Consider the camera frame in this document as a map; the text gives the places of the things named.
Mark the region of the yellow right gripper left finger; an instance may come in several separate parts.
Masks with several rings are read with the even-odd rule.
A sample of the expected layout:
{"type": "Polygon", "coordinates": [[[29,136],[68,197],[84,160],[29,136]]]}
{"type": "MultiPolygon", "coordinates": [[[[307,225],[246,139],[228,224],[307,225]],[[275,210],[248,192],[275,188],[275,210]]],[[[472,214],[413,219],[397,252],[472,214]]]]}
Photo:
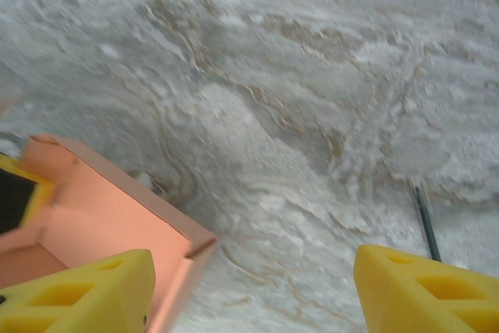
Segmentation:
{"type": "Polygon", "coordinates": [[[152,254],[128,250],[1,290],[3,332],[143,332],[152,254]]]}

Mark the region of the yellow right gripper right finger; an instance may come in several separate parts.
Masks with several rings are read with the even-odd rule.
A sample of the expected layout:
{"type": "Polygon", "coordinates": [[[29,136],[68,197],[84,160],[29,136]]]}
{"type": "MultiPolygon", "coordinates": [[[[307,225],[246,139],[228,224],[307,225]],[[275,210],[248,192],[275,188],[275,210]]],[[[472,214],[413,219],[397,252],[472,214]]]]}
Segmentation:
{"type": "Polygon", "coordinates": [[[369,332],[498,330],[497,278],[378,245],[353,274],[369,332]]]}

